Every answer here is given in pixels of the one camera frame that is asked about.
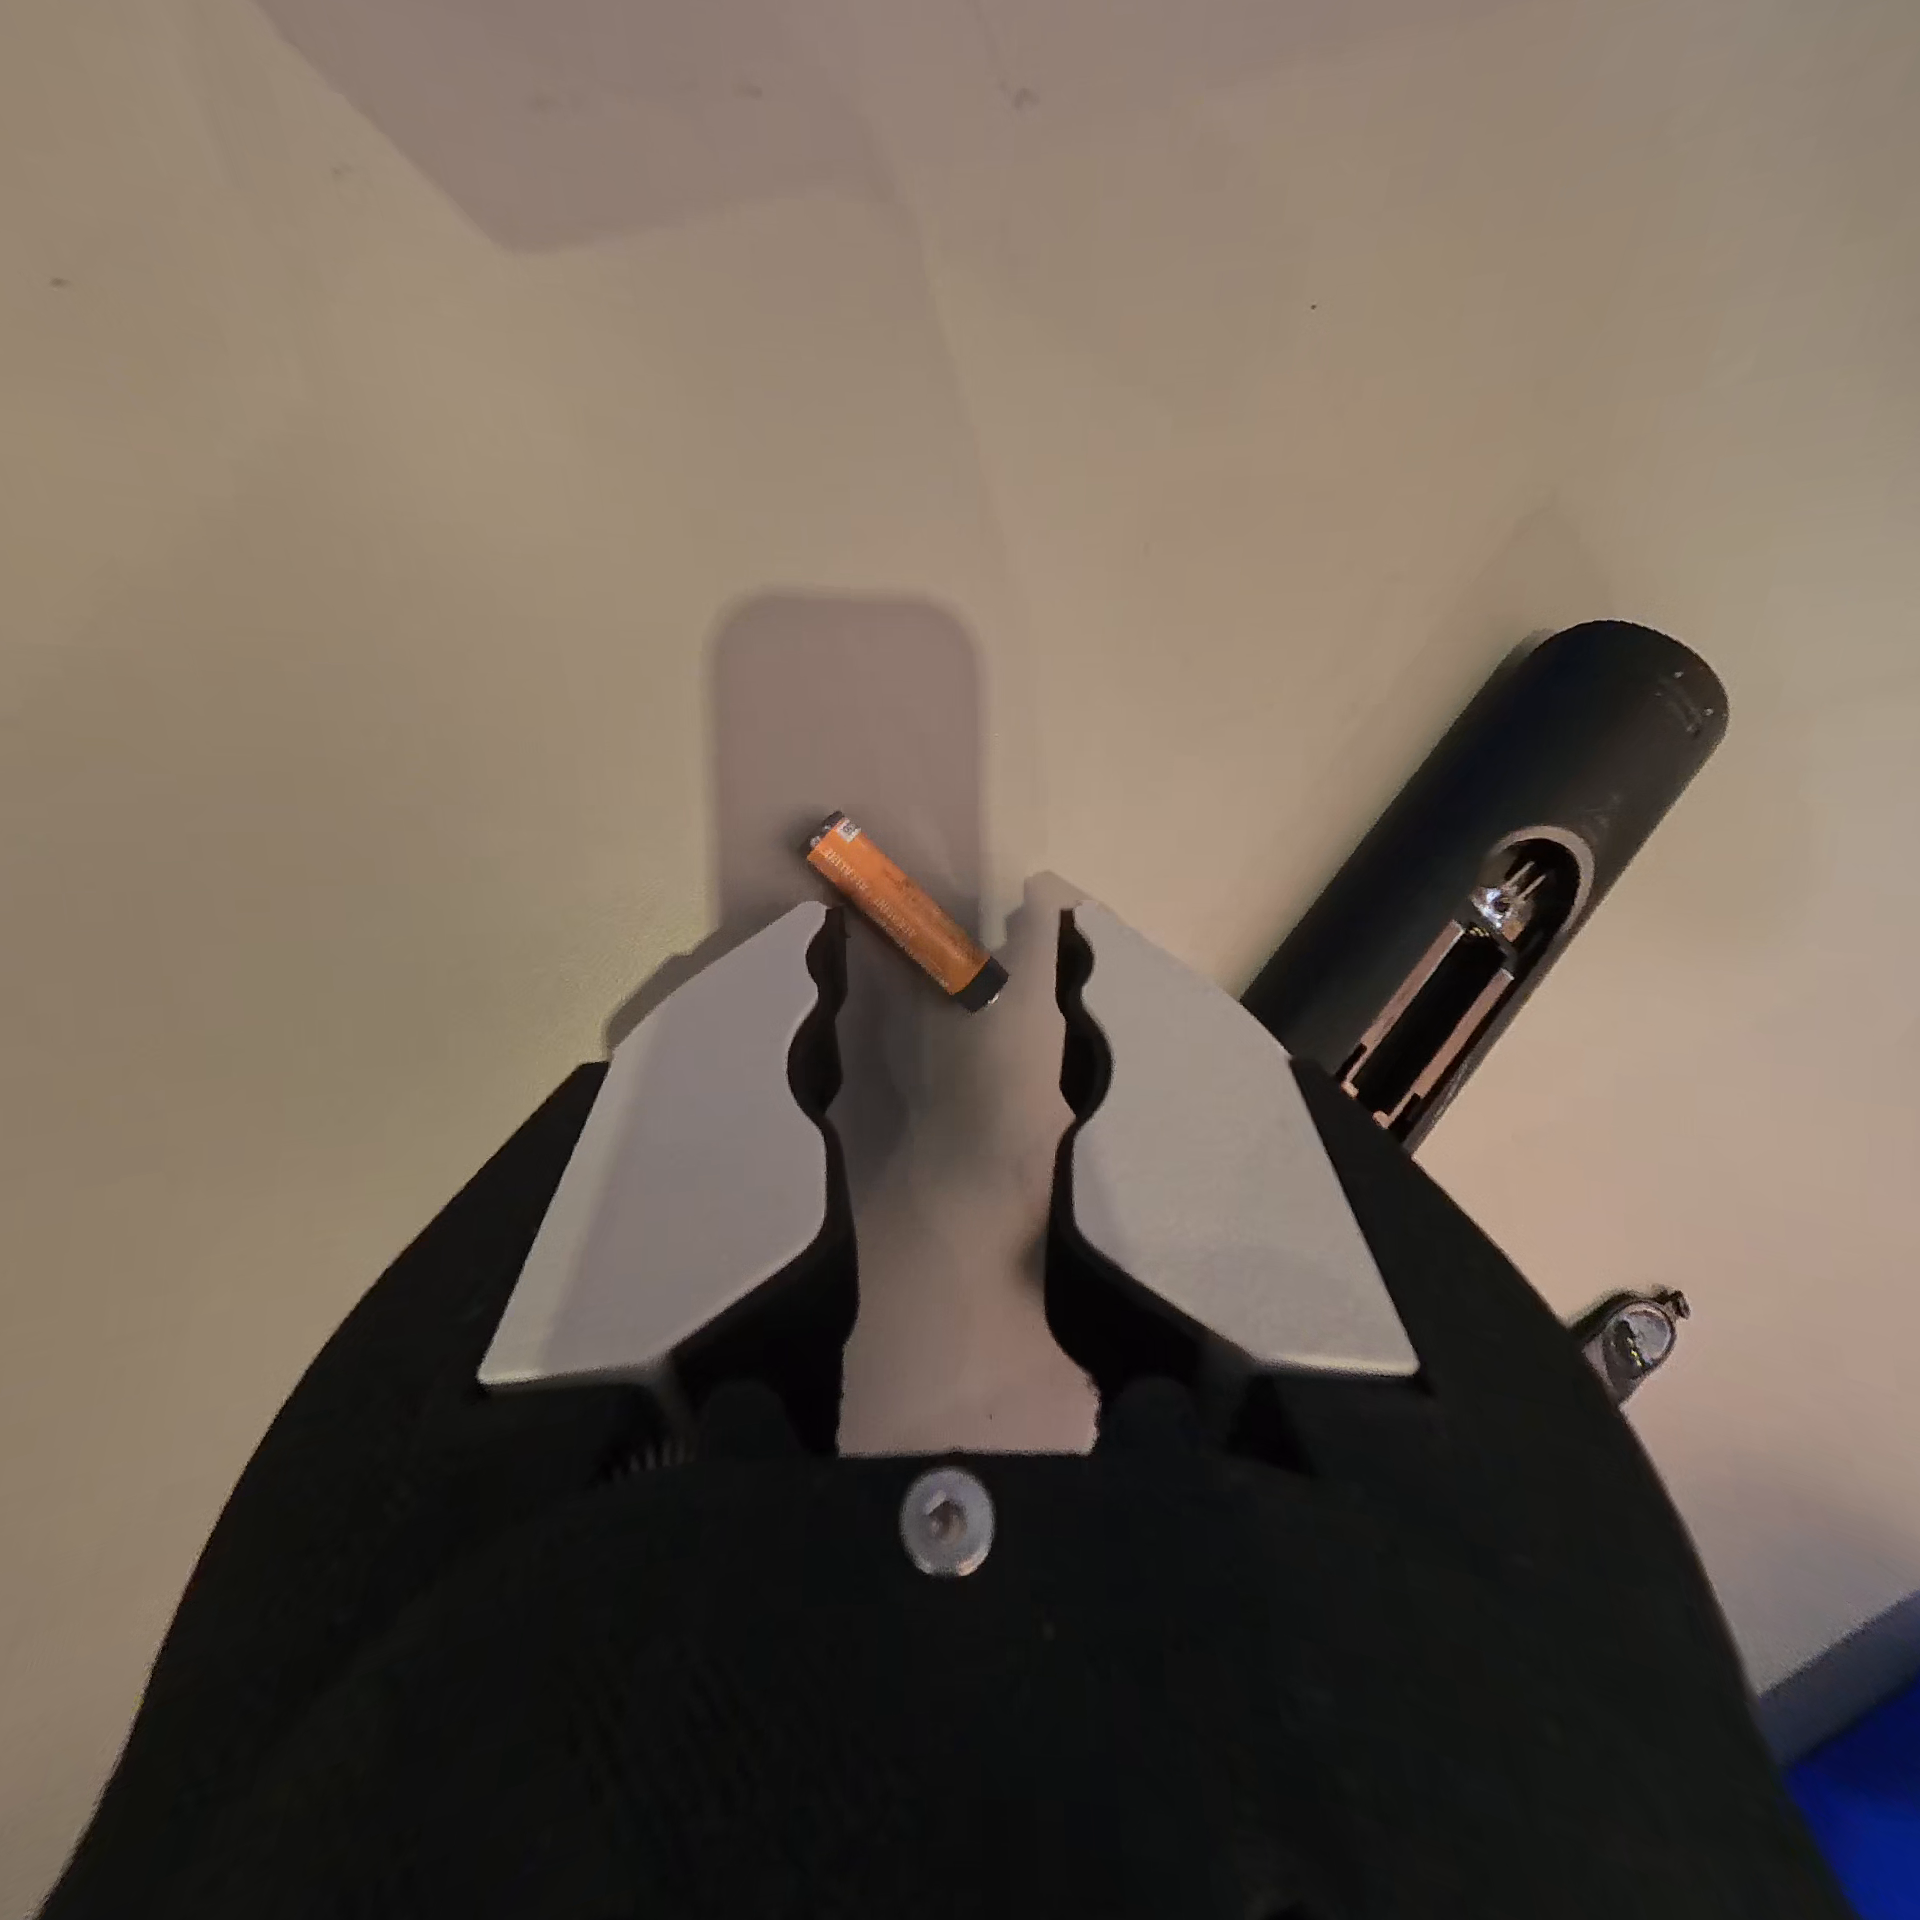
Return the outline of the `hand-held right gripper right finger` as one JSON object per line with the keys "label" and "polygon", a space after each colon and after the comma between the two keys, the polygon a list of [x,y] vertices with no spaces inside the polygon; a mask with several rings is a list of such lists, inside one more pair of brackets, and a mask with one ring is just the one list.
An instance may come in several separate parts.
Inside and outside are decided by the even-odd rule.
{"label": "hand-held right gripper right finger", "polygon": [[1287,1048],[1107,905],[1062,911],[1047,1318],[1091,1376],[1127,1326],[1279,1376],[1412,1379],[1420,1357]]}

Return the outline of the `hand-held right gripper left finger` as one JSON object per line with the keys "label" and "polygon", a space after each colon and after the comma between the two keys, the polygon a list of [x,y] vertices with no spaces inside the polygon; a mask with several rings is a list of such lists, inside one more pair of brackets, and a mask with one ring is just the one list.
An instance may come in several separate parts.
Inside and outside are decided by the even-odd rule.
{"label": "hand-held right gripper left finger", "polygon": [[613,1047],[475,1379],[652,1381],[830,1217],[825,1121],[795,1091],[846,942],[798,903],[686,975]]}

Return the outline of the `orange aaa battery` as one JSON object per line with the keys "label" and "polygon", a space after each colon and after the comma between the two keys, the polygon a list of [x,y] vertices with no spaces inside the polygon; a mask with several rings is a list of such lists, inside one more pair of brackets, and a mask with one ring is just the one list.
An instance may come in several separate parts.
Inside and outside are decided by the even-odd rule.
{"label": "orange aaa battery", "polygon": [[996,1001],[1005,966],[851,816],[835,811],[818,825],[807,864],[948,1001],[970,1012]]}

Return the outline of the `black remote control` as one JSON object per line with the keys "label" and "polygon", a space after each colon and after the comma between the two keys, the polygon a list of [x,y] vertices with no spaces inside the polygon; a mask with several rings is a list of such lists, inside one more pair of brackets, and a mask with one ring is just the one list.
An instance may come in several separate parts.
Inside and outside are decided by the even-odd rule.
{"label": "black remote control", "polygon": [[1681,639],[1530,637],[1267,957],[1242,1006],[1417,1149],[1716,751],[1729,694]]}

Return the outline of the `blue plastic bin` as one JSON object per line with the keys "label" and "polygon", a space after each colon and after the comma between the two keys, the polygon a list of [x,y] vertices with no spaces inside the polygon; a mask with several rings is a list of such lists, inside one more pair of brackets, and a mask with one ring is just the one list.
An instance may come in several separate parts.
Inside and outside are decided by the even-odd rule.
{"label": "blue plastic bin", "polygon": [[1863,1917],[1918,1915],[1918,1595],[1759,1694],[1759,1727]]}

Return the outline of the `small metal clip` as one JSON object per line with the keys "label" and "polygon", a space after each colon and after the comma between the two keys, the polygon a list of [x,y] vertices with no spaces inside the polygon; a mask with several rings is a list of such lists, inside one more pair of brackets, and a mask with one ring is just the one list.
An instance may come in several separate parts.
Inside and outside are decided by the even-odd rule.
{"label": "small metal clip", "polygon": [[1615,1288],[1569,1318],[1606,1398],[1622,1408],[1669,1363],[1692,1300],[1681,1287]]}

